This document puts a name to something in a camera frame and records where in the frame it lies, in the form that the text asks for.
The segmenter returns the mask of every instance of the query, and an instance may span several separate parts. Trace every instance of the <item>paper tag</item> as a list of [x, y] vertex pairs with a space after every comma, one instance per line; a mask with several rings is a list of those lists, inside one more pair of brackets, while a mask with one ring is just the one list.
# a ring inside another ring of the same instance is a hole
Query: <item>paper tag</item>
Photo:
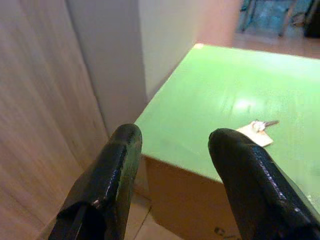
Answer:
[[268, 146], [274, 142], [265, 131], [256, 132], [251, 124], [240, 127], [236, 131], [246, 135], [261, 147]]

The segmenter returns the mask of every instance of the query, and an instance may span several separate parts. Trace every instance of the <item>green tabletop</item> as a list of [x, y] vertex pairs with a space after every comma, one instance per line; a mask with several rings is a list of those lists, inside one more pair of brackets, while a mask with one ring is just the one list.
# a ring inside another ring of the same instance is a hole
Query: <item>green tabletop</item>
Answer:
[[136, 121], [142, 152], [221, 181], [209, 134], [279, 120], [265, 149], [320, 212], [320, 60], [204, 46], [193, 48]]

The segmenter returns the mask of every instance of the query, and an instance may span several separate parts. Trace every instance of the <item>floor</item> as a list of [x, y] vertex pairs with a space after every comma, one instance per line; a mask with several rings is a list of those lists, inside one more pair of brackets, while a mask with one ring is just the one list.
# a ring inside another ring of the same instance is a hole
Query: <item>floor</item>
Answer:
[[134, 193], [124, 240], [183, 240], [157, 224], [152, 216], [151, 202]]
[[[298, 1], [293, 15], [305, 12], [309, 2]], [[320, 59], [320, 39], [304, 37], [302, 27], [290, 25], [284, 36], [278, 36], [285, 16], [284, 10], [289, 4], [290, 1], [258, 1], [253, 21], [244, 33], [240, 30], [244, 19], [244, 13], [241, 13], [233, 47]]]

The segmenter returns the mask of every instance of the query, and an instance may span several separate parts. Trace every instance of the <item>green table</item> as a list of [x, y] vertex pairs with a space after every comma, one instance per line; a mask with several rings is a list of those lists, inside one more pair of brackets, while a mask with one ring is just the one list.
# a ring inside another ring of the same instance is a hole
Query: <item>green table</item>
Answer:
[[320, 212], [320, 60], [193, 48], [136, 121], [142, 152], [215, 181], [208, 136], [279, 120], [266, 150]]

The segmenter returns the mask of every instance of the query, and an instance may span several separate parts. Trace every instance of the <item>key tag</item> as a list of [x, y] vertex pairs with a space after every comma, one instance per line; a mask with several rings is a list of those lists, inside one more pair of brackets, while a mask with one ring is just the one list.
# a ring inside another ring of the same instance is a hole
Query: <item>key tag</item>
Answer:
[[274, 142], [264, 131], [267, 126], [265, 122], [256, 120], [246, 126], [238, 128], [236, 131], [246, 135], [259, 146], [265, 147]]

